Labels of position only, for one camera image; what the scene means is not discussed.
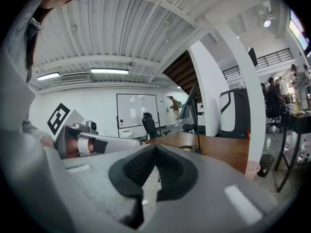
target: wooden desk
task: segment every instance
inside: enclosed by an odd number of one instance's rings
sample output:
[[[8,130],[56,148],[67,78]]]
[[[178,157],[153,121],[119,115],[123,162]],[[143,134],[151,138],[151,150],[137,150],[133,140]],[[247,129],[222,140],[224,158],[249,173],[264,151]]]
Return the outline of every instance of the wooden desk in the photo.
[[[146,143],[169,145],[177,148],[185,145],[198,146],[198,136],[196,134],[177,132],[176,134],[168,134],[156,139],[147,140]],[[201,149],[204,151],[203,155],[223,161],[236,170],[245,173],[249,140],[201,135],[200,143]]]

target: black table leg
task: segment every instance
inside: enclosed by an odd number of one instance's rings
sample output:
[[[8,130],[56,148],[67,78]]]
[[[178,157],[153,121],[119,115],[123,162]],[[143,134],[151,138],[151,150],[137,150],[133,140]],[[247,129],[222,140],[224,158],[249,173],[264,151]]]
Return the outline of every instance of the black table leg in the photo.
[[[277,158],[275,171],[277,171],[278,165],[280,165],[280,162],[281,162],[281,159],[282,159],[282,155],[283,155],[283,152],[284,152],[284,146],[285,146],[286,137],[287,137],[286,131],[287,131],[287,123],[284,123],[282,146],[281,146],[280,154],[278,155],[278,158]]]
[[[285,177],[282,180],[280,186],[277,188],[277,190],[276,190],[277,192],[281,191],[281,189],[283,188],[284,184],[286,183],[286,181],[287,181],[287,179],[288,179],[289,175],[291,174],[291,171],[292,171],[292,169],[294,167],[294,164],[295,164],[295,161],[296,161],[297,155],[298,155],[298,150],[299,150],[299,145],[300,145],[300,138],[301,138],[301,134],[298,134],[290,166],[289,166],[289,168],[288,168],[288,170],[287,170],[287,172],[285,174]]]

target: bottle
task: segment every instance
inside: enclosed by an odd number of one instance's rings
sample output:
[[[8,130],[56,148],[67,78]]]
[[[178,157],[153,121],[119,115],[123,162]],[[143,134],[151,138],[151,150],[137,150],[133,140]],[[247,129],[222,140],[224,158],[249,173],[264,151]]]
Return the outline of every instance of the bottle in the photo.
[[[296,96],[296,110],[299,111],[300,110],[300,103],[298,100],[298,96]]]
[[[287,151],[290,149],[290,142],[291,142],[291,134],[288,133],[285,141],[285,146],[284,146],[284,153],[286,154]]]
[[[299,153],[299,156],[298,156],[298,162],[301,162],[304,158],[304,155],[305,155],[305,152],[306,152],[306,145],[307,145],[307,140],[304,139],[302,145],[301,145],[301,148],[300,148],[300,153]]]
[[[270,143],[271,143],[271,139],[270,139],[270,137],[268,137],[268,139],[267,139],[267,145],[266,145],[266,150],[269,150],[269,149],[270,149]]]
[[[302,145],[301,145],[301,149],[300,149],[300,152],[301,153],[305,153],[306,152],[306,145],[307,145],[307,140],[304,139]]]
[[[299,153],[299,156],[298,156],[298,162],[301,162],[303,160],[303,157],[304,157],[304,153],[300,152]]]
[[[310,157],[310,154],[307,153],[307,157],[305,158],[304,162],[309,162],[309,161],[311,161],[311,157]]]

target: door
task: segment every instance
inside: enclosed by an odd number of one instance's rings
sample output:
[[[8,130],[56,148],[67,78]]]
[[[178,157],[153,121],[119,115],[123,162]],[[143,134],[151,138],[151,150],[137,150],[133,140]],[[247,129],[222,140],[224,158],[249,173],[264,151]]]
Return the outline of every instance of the door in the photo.
[[[166,112],[167,126],[176,124],[173,109],[170,108],[173,105],[173,102],[170,100],[170,96],[174,96],[174,94],[164,93],[164,106]]]

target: office chair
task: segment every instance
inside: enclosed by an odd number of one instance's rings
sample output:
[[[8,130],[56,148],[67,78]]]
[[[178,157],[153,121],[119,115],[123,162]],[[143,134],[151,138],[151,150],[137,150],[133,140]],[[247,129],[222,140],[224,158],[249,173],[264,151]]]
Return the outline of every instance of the office chair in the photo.
[[[155,121],[152,119],[152,115],[150,113],[148,112],[143,113],[141,121],[147,133],[146,140],[148,140],[148,135],[149,135],[149,139],[155,139],[155,138],[162,136],[157,133]],[[164,131],[163,134],[167,135],[169,132],[171,131],[167,130],[167,131]]]
[[[279,120],[279,116],[280,116],[280,106],[278,107],[278,110],[275,110],[272,107],[272,105],[270,104],[270,101],[268,99],[268,92],[265,88],[265,85],[261,84],[261,87],[262,87],[262,93],[263,93],[264,100],[265,100],[266,117],[271,118],[272,121],[274,120],[274,122],[272,122],[272,123],[266,123],[266,132],[268,133],[269,129],[270,129],[270,131],[274,134],[274,136],[278,140],[278,137],[276,136],[276,134],[271,129],[271,126],[276,126],[278,129],[280,129],[280,133],[282,133],[281,124],[277,122],[277,120]]]

